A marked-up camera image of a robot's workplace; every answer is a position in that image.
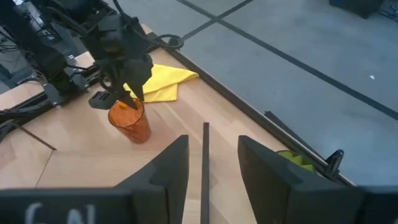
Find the wooden tabletop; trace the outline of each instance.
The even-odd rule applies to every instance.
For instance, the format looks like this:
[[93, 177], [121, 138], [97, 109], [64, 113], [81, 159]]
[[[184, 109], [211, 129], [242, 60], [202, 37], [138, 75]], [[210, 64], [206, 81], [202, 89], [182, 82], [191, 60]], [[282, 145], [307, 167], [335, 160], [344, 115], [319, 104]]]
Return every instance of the wooden tabletop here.
[[[184, 68], [162, 49], [150, 55], [154, 63]], [[76, 61], [82, 67], [93, 63], [89, 53]], [[190, 175], [183, 222], [199, 223], [202, 131], [209, 122], [211, 222], [256, 222], [239, 169], [238, 136], [248, 135], [275, 151], [287, 150], [282, 143], [197, 78], [178, 86], [177, 101], [146, 104], [152, 136], [144, 144], [133, 144], [110, 125], [107, 111], [89, 106], [88, 99], [99, 89], [95, 85], [24, 125], [57, 151], [21, 131], [8, 134], [0, 144], [0, 188], [112, 187], [187, 134]], [[26, 83], [0, 95], [0, 105], [11, 107], [41, 90], [36, 83]]]

